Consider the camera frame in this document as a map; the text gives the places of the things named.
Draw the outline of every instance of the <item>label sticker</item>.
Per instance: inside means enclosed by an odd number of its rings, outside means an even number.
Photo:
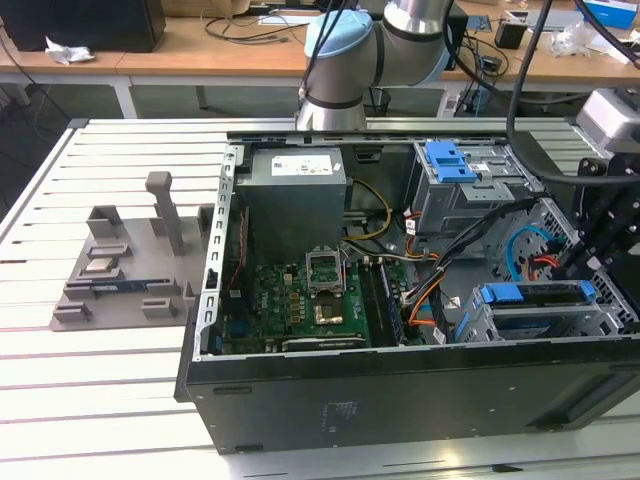
[[[115,285],[95,285],[91,287],[94,292],[117,292],[118,287]]]
[[[470,163],[469,164],[469,169],[473,170],[474,172],[490,172],[491,169],[489,167],[487,167],[486,163]]]
[[[407,235],[415,235],[416,234],[416,221],[412,219],[405,220],[405,227],[407,229]]]
[[[271,160],[271,175],[274,177],[332,174],[329,155],[280,155]]]
[[[462,308],[462,303],[460,302],[460,297],[451,297],[447,300],[447,304],[444,308]]]
[[[433,338],[440,345],[444,345],[445,343],[447,343],[447,337],[444,336],[444,333],[442,333],[438,327],[435,327],[433,329]]]

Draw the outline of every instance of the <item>blue tab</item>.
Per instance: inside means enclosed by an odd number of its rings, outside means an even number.
[[[475,183],[478,179],[453,142],[428,142],[425,153],[442,183]]]
[[[584,297],[593,302],[596,299],[596,289],[593,288],[591,282],[588,280],[580,280],[580,287],[582,288],[582,293],[584,293]]]
[[[458,337],[462,333],[462,330],[464,330],[465,325],[469,323],[469,318],[469,313],[465,313],[464,317],[462,317],[462,321],[458,324],[458,328],[456,328],[456,331],[453,334],[453,337],[456,339],[456,341],[458,341]]]
[[[518,285],[515,283],[488,283],[484,288],[491,290],[498,303],[521,302],[524,300]]]
[[[495,300],[495,298],[493,298],[493,293],[491,292],[489,287],[482,287],[480,289],[480,293],[482,294],[484,303],[492,303]]]

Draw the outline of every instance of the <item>black box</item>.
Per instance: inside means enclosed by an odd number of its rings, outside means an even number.
[[[456,53],[460,51],[464,33],[467,31],[468,21],[469,15],[467,15],[457,3],[454,3],[451,8],[451,13],[449,14],[449,28],[451,28],[451,44],[456,49]],[[455,67],[456,59],[451,57],[445,70],[453,70]]]
[[[527,26],[522,23],[500,22],[494,42],[498,48],[517,50]]]
[[[18,50],[52,41],[91,50],[151,52],[165,27],[161,0],[0,1],[0,16]]]

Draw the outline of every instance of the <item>green circuit board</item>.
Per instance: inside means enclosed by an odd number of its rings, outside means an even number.
[[[335,266],[328,262],[314,264],[313,268],[314,282],[338,280]],[[228,319],[223,334],[225,353],[279,351],[273,346],[291,338],[358,337],[373,346],[357,265],[347,263],[345,271],[346,288],[339,295],[322,292],[313,296],[307,286],[305,263],[256,266],[253,314]],[[399,262],[388,263],[387,271],[399,300],[400,292],[407,288],[404,267]]]
[[[285,282],[287,274],[292,277],[290,285]],[[337,276],[330,268],[327,271],[316,268],[312,279],[334,281]],[[259,266],[254,288],[258,315],[251,328],[252,336],[359,334],[368,339],[367,319],[356,269],[349,269],[346,284],[347,289],[342,295],[342,322],[318,325],[314,299],[307,290],[304,264]]]

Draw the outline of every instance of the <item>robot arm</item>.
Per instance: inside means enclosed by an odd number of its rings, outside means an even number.
[[[309,73],[299,130],[364,130],[367,87],[415,85],[438,76],[448,61],[442,39],[444,0],[393,0],[382,22],[342,12]],[[330,12],[331,23],[338,12]],[[305,54],[319,40],[321,15],[309,26]]]

